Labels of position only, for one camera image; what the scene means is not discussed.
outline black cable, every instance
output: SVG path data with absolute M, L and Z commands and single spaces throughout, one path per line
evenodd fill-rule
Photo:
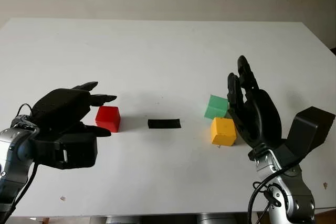
M 248 209 L 247 209 L 247 223 L 248 224 L 252 224 L 252 208 L 253 208 L 253 203 L 257 197 L 257 194 L 260 192 L 260 190 L 272 179 L 274 179 L 275 177 L 283 174 L 284 172 L 286 172 L 287 170 L 291 169 L 292 167 L 298 165 L 303 158 L 296 160 L 292 163 L 290 163 L 289 165 L 286 165 L 284 168 L 276 171 L 275 173 L 269 175 L 267 178 L 265 178 L 260 184 L 259 186 L 257 186 L 257 188 L 253 191 L 251 197 L 250 197 L 250 201 L 248 203 Z
M 267 212 L 267 209 L 269 208 L 269 206 L 271 205 L 270 202 L 267 203 L 267 206 L 265 207 L 265 209 L 263 210 L 262 214 L 260 215 L 260 217 L 258 218 L 256 224 L 259 224 L 261 219 L 263 218 L 263 216 L 265 215 L 265 213 Z
M 8 220 L 8 218 L 12 215 L 12 213 L 14 212 L 15 208 L 16 208 L 16 205 L 19 203 L 19 201 L 22 199 L 22 197 L 24 196 L 24 194 L 28 191 L 30 185 L 32 184 L 34 178 L 35 178 L 35 175 L 36 175 L 36 172 L 37 172 L 37 167 L 38 167 L 38 164 L 37 163 L 34 163 L 34 167 L 33 167 L 33 171 L 32 171 L 32 174 L 27 182 L 27 184 L 25 185 L 25 187 L 23 188 L 23 190 L 21 191 L 20 195 L 17 197 L 17 199 L 13 202 L 13 205 L 11 207 L 11 209 L 7 212 L 7 216 L 3 219 L 3 221 L 1 222 L 1 224 L 5 224 L 6 221 Z
M 18 115 L 20 114 L 20 111 L 21 111 L 21 109 L 22 109 L 23 106 L 28 106 L 28 107 L 30 108 L 30 112 L 31 112 L 31 114 L 33 115 L 33 109 L 31 108 L 31 106 L 30 106 L 28 103 L 24 103 L 24 104 L 22 104 L 22 105 L 20 106 L 19 110 L 17 111 L 16 116 L 18 116 Z

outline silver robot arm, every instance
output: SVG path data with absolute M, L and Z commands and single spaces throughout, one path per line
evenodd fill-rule
M 117 98 L 91 95 L 89 91 L 97 84 L 88 82 L 72 89 L 53 90 L 33 108 L 29 106 L 30 115 L 17 115 L 10 128 L 0 132 L 0 224 L 15 210 L 39 164 L 57 169 L 95 164 L 97 137 L 111 133 L 84 125 L 80 120 L 90 111 L 90 106 L 102 106 Z M 32 163 L 34 168 L 28 179 Z
M 302 180 L 299 163 L 323 144 L 335 115 L 307 108 L 295 116 L 287 139 L 283 139 L 279 113 L 267 92 L 259 89 L 244 56 L 238 59 L 238 73 L 239 77 L 233 73 L 228 76 L 228 112 L 237 131 L 252 148 L 248 156 L 256 162 L 262 179 L 254 183 L 248 224 L 252 224 L 251 212 L 258 193 L 264 193 L 269 201 L 272 224 L 315 223 L 314 198 Z

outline white tabletop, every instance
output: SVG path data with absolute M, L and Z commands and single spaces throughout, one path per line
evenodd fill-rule
M 258 180 L 250 147 L 212 145 L 203 117 L 210 94 L 226 97 L 240 55 L 273 99 L 283 137 L 311 105 L 336 112 L 336 57 L 302 23 L 11 19 L 0 31 L 2 129 L 20 104 L 88 81 L 118 96 L 108 105 L 122 117 L 119 133 L 98 139 L 94 167 L 41 166 L 14 215 L 246 211 Z M 147 119 L 175 118 L 181 129 L 148 129 Z M 336 205 L 335 129 L 301 163 L 318 208 Z M 264 206 L 260 196 L 255 210 Z

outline wooden block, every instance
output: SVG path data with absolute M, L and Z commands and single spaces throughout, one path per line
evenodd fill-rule
M 214 118 L 211 124 L 211 143 L 232 146 L 237 135 L 232 119 Z

